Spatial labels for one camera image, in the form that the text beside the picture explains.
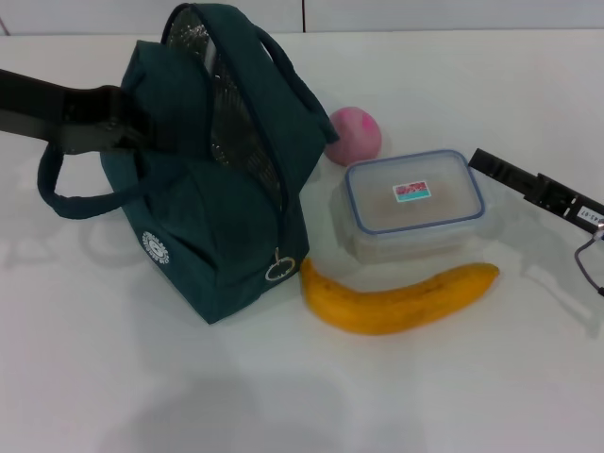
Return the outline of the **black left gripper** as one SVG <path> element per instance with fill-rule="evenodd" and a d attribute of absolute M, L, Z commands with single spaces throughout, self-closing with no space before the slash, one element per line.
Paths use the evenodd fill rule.
<path fill-rule="evenodd" d="M 72 89 L 5 70 L 1 130 L 56 144 L 66 154 L 175 150 L 173 134 L 124 90 Z"/>

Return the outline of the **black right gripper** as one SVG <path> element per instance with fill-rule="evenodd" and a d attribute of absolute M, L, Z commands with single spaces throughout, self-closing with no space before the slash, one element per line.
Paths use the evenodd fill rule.
<path fill-rule="evenodd" d="M 570 189 L 554 179 L 529 172 L 480 148 L 469 160 L 469 167 L 524 195 L 542 210 L 590 234 L 603 226 L 603 204 Z"/>

